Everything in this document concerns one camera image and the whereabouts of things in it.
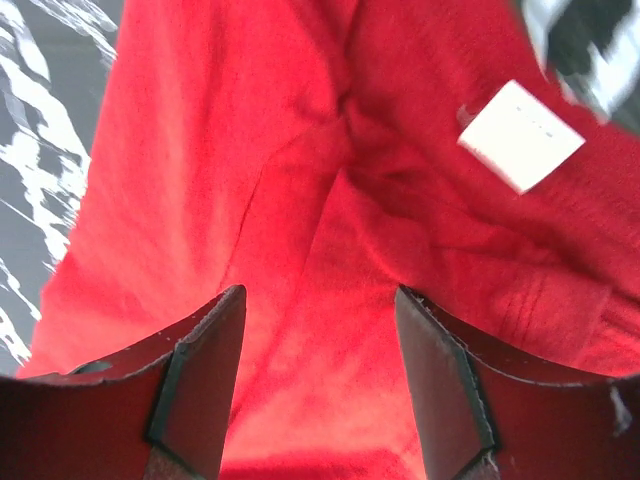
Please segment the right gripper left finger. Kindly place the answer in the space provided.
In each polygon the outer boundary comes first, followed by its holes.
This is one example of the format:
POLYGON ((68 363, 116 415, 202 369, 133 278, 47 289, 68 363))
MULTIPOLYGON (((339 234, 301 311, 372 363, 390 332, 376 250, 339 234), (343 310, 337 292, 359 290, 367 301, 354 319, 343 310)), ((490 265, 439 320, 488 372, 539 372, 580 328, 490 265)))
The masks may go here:
POLYGON ((236 285, 68 374, 1 381, 5 479, 215 479, 246 317, 236 285))

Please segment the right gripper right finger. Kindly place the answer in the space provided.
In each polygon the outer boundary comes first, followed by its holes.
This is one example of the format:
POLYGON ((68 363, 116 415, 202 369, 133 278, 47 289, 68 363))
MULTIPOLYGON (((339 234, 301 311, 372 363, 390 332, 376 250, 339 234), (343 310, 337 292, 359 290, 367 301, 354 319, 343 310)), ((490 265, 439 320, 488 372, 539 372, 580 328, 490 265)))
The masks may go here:
POLYGON ((395 318, 431 479, 635 479, 639 379, 543 360, 407 286, 395 318))

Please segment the red t shirt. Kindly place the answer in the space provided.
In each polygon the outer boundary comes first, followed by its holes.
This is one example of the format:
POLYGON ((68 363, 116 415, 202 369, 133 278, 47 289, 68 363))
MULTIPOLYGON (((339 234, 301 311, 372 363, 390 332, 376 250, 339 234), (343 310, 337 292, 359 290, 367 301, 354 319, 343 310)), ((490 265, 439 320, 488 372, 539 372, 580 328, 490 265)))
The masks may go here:
POLYGON ((130 1, 21 375, 231 284, 226 479, 424 475, 393 297, 639 369, 635 1, 130 1))

